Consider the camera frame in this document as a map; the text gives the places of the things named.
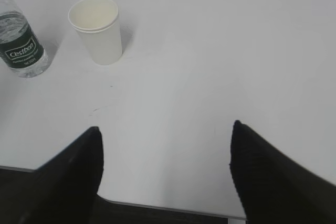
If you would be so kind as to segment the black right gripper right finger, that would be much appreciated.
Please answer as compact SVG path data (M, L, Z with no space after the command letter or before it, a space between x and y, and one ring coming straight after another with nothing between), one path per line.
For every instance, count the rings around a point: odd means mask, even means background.
M335 223L335 185L239 120L233 125L229 167L248 223Z

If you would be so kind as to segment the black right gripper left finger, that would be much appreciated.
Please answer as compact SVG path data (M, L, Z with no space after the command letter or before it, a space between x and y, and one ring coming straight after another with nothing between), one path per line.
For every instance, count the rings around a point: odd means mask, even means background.
M98 127L37 170L1 187L1 223L89 223L103 174Z

